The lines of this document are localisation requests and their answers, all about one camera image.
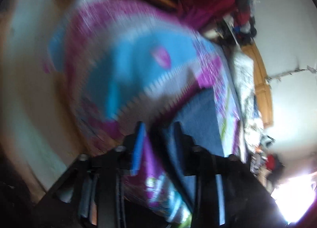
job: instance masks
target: bed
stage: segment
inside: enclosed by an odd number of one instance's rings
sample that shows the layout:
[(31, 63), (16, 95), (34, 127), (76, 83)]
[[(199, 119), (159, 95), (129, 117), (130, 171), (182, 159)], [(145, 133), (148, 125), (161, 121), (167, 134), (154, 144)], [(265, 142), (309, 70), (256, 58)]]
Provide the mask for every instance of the bed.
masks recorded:
[(264, 129), (273, 124), (271, 89), (255, 42), (240, 47), (229, 19), (230, 16), (225, 16), (224, 23), (232, 36), (229, 40), (235, 44), (227, 41), (223, 48), (240, 105), (240, 143), (246, 143), (248, 151), (254, 153), (261, 143)]
[[(48, 51), (44, 69), (63, 73), (60, 95), (89, 154), (119, 145), (138, 121), (148, 131), (208, 88), (213, 88), (209, 98), (223, 156), (245, 152), (241, 110), (223, 50), (176, 17), (138, 0), (77, 0)], [(126, 197), (169, 222), (188, 222), (190, 211), (148, 134), (141, 166), (137, 176), (126, 177)]]

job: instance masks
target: wooden headboard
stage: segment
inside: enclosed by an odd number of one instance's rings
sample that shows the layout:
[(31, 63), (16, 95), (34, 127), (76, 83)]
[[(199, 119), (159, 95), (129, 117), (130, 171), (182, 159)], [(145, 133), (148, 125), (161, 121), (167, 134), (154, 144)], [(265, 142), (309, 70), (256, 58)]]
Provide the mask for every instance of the wooden headboard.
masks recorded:
[(262, 57), (255, 43), (241, 49), (254, 61), (254, 84), (258, 108), (262, 114), (264, 128), (270, 127), (273, 125), (272, 96), (270, 86), (265, 81), (267, 73)]

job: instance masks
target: white wall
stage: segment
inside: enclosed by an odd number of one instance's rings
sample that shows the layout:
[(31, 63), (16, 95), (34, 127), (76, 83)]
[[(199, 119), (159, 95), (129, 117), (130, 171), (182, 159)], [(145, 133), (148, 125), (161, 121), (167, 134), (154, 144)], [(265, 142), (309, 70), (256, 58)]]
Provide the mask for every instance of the white wall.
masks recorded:
[[(312, 0), (260, 0), (256, 6), (256, 45), (267, 74), (314, 66), (317, 8)], [(273, 81), (272, 149), (284, 162), (317, 150), (317, 82), (310, 72)]]

